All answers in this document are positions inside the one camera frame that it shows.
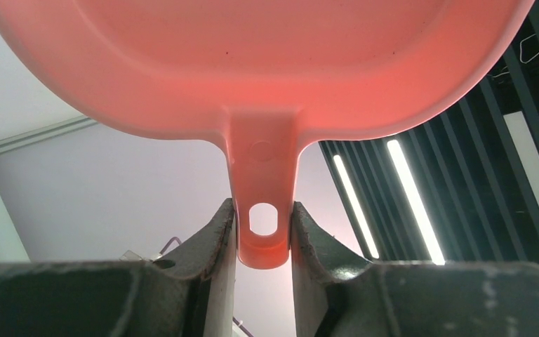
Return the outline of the pink plastic dustpan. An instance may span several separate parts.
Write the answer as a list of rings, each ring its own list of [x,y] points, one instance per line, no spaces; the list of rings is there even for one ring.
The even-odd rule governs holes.
[[[531,1],[0,1],[0,35],[82,114],[226,156],[240,261],[289,257],[301,152],[425,123],[478,84]]]

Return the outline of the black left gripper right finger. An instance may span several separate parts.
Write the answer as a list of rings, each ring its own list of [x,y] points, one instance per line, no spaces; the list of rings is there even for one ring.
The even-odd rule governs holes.
[[[298,336],[539,336],[539,265],[371,262],[291,218]]]

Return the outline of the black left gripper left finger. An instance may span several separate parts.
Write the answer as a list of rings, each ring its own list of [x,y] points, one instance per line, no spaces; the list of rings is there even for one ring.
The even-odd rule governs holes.
[[[0,336],[231,336],[234,217],[153,261],[0,263]]]

